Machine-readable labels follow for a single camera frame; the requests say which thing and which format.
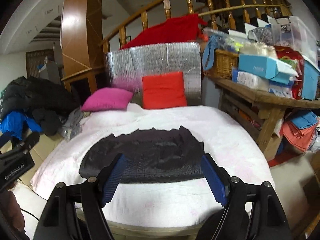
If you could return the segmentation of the black quilted jacket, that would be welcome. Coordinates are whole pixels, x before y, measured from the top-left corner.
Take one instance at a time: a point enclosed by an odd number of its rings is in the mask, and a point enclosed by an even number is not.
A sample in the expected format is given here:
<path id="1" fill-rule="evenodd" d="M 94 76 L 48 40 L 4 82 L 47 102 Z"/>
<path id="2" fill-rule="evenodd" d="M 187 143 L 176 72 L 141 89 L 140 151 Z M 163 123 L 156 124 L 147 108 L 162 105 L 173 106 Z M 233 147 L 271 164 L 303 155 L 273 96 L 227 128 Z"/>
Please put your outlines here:
<path id="1" fill-rule="evenodd" d="M 204 144 L 183 126 L 169 131 L 138 129 L 100 139 L 82 159 L 80 176 L 97 176 L 118 154 L 127 159 L 121 179 L 124 184 L 175 183 L 203 178 L 200 162 Z"/>

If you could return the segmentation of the cream leather sofa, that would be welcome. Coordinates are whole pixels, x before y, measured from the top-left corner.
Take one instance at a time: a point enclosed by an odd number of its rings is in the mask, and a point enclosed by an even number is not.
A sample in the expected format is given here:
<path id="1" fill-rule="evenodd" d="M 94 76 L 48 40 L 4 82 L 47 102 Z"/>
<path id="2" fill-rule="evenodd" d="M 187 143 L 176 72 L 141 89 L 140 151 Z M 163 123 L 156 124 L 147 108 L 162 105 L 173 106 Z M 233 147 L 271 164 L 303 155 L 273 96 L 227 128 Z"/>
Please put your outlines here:
<path id="1" fill-rule="evenodd" d="M 48 155 L 63 141 L 61 135 L 56 134 L 54 136 L 48 137 L 45 134 L 40 135 L 39 142 L 30 151 L 35 166 L 29 170 L 26 174 L 20 177 L 20 181 L 29 187 L 31 187 L 31 179 L 45 161 Z"/>

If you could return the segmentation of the blue jacket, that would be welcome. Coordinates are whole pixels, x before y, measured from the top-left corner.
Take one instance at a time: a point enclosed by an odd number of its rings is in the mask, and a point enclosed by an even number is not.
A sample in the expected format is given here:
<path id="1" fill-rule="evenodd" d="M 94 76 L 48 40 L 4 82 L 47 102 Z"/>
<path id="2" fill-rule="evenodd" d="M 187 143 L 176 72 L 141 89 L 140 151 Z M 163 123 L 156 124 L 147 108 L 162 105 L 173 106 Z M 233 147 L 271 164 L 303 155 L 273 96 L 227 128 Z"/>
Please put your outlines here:
<path id="1" fill-rule="evenodd" d="M 32 132 L 43 132 L 41 126 L 33 118 L 17 111 L 10 112 L 1 121 L 1 132 L 3 134 L 9 133 L 12 137 L 22 140 L 24 124 L 26 124 Z"/>

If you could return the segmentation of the pile of black coats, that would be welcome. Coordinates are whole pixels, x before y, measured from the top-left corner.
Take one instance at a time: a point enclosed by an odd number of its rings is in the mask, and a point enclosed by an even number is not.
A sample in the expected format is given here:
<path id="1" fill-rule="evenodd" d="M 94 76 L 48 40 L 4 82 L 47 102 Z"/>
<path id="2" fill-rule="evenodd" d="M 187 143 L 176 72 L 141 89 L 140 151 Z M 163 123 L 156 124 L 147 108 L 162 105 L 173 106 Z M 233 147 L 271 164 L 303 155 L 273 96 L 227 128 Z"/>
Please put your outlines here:
<path id="1" fill-rule="evenodd" d="M 33 118 L 47 136 L 54 136 L 61 127 L 60 119 L 80 105 L 61 85 L 33 76 L 11 81 L 1 93 L 1 121 L 12 111 Z"/>

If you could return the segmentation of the white bed blanket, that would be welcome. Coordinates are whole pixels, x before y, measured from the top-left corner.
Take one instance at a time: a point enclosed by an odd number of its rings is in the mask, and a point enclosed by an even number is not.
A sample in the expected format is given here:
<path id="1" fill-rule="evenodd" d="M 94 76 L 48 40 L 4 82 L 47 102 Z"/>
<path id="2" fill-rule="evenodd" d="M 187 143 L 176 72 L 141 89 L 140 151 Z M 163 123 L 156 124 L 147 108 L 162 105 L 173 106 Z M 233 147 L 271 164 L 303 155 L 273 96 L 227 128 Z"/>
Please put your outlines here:
<path id="1" fill-rule="evenodd" d="M 81 124 L 78 135 L 48 155 L 31 185 L 48 198 L 57 183 L 82 183 L 122 153 L 127 169 L 103 208 L 106 219 L 117 224 L 185 228 L 221 210 L 200 168 L 205 153 L 245 183 L 273 181 L 251 136 L 217 108 L 146 110 L 131 103 L 124 111 L 92 113 Z"/>

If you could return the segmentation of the stack of coral cloths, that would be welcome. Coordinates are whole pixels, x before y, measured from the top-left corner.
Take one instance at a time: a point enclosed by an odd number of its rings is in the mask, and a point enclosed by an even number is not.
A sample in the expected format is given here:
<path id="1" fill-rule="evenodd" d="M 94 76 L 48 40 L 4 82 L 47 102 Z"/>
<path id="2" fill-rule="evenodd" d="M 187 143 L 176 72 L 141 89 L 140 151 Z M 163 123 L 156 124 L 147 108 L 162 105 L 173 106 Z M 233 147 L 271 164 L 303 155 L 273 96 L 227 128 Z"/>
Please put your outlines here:
<path id="1" fill-rule="evenodd" d="M 306 152 L 316 134 L 318 124 L 318 116 L 312 111 L 297 111 L 283 122 L 280 135 L 296 149 Z"/>

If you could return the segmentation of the wooden side table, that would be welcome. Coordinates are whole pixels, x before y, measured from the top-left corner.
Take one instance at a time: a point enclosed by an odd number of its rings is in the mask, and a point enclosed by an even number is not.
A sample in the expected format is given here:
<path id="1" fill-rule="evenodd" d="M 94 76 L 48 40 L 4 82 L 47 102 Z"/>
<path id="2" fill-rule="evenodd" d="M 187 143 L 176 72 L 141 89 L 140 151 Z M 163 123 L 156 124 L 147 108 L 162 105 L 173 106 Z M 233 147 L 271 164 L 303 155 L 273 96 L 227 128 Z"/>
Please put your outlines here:
<path id="1" fill-rule="evenodd" d="M 222 89 L 219 109 L 228 113 L 253 138 L 266 160 L 275 158 L 281 139 L 274 134 L 278 120 L 287 109 L 319 109 L 319 101 L 281 98 L 253 90 L 232 80 L 208 76 Z"/>

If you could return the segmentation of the magenta pillow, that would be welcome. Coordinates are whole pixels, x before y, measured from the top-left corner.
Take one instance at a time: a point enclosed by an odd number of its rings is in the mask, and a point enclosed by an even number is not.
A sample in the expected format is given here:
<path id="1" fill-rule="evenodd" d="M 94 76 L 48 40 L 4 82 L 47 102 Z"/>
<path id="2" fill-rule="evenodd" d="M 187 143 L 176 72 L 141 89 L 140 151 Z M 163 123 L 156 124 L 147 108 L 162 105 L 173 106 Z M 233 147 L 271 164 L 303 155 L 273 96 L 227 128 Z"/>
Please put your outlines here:
<path id="1" fill-rule="evenodd" d="M 133 97 L 133 93 L 120 88 L 102 88 L 87 98 L 81 106 L 84 112 L 106 110 L 124 110 Z"/>

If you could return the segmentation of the blue white tissue pack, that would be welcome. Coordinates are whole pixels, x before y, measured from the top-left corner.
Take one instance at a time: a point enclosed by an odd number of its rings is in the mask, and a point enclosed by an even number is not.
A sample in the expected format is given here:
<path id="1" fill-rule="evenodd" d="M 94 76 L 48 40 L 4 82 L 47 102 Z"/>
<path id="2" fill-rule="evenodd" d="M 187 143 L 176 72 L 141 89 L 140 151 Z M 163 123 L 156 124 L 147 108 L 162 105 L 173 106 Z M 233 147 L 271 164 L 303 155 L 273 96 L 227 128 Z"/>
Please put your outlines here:
<path id="1" fill-rule="evenodd" d="M 269 81 L 254 74 L 232 69 L 232 81 L 253 90 L 269 91 Z"/>

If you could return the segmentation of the teal cardboard box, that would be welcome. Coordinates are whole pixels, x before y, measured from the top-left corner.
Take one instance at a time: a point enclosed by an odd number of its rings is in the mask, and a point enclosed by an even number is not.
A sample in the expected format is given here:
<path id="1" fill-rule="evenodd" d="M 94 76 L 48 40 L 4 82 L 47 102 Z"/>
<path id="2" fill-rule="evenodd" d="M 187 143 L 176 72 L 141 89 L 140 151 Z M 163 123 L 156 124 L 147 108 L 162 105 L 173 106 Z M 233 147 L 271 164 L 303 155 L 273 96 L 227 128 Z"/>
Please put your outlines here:
<path id="1" fill-rule="evenodd" d="M 272 80 L 278 78 L 298 77 L 292 66 L 279 59 L 260 55 L 239 55 L 238 69 L 259 77 Z"/>

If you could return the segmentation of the wicker basket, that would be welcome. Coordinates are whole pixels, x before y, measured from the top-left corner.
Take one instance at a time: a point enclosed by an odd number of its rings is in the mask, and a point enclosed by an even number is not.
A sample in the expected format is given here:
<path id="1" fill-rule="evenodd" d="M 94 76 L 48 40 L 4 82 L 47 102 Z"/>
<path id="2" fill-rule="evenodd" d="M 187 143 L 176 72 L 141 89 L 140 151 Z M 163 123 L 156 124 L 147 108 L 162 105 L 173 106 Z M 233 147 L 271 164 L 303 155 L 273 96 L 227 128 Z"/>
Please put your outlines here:
<path id="1" fill-rule="evenodd" d="M 230 80 L 233 68 L 238 67 L 239 54 L 217 49 L 214 53 L 212 68 L 204 71 L 204 75 L 210 78 L 222 78 Z"/>

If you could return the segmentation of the light blue cloth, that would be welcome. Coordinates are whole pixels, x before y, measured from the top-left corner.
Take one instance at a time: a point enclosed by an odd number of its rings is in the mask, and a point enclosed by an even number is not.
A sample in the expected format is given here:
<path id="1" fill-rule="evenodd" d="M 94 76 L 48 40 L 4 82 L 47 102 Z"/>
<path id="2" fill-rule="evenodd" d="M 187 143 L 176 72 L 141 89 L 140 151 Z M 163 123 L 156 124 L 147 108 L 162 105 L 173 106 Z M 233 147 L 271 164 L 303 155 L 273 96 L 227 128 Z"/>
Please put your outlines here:
<path id="1" fill-rule="evenodd" d="M 202 66 L 204 71 L 208 71 L 213 67 L 215 51 L 219 48 L 220 38 L 217 35 L 210 36 L 202 54 Z"/>

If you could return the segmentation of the clear plastic storage bin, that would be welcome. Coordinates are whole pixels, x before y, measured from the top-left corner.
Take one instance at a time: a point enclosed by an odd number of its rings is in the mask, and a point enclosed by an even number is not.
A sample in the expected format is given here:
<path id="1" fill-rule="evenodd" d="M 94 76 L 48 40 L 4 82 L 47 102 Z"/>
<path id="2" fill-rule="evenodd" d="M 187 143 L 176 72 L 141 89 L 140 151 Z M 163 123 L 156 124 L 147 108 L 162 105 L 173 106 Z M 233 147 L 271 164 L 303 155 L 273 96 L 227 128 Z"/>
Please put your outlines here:
<path id="1" fill-rule="evenodd" d="M 269 23 L 275 46 L 290 47 L 318 66 L 316 38 L 299 17 L 271 18 Z"/>

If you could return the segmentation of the red cloth on railing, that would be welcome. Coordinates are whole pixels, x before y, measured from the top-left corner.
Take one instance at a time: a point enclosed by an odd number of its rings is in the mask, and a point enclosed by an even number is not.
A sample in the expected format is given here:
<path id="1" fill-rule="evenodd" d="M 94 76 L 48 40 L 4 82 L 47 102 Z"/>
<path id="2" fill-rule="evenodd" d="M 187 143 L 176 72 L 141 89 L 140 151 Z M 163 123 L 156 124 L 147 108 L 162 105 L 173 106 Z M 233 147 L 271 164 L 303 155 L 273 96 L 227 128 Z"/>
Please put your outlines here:
<path id="1" fill-rule="evenodd" d="M 200 25 L 206 27 L 207 22 L 200 18 L 198 14 L 169 18 L 163 23 L 145 29 L 128 44 L 123 45 L 121 49 L 193 41 L 202 35 Z"/>

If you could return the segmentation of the wooden stair railing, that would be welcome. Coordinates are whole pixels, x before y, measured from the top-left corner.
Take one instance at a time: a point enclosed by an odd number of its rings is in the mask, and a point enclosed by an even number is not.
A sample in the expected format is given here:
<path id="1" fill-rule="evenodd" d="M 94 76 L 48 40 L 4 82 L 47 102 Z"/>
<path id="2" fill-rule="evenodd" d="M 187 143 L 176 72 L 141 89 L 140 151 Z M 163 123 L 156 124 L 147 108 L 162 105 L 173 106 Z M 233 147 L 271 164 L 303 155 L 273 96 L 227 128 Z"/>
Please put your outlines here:
<path id="1" fill-rule="evenodd" d="M 257 25 L 258 20 L 292 16 L 291 4 L 287 0 L 155 0 L 125 19 L 110 31 L 99 46 L 105 53 L 110 51 L 110 42 L 119 39 L 122 47 L 130 40 L 126 29 L 135 21 L 140 21 L 146 30 L 152 24 L 150 12 L 160 9 L 164 19 L 182 15 L 197 14 L 212 28 L 220 30 L 240 30 L 241 24 Z"/>

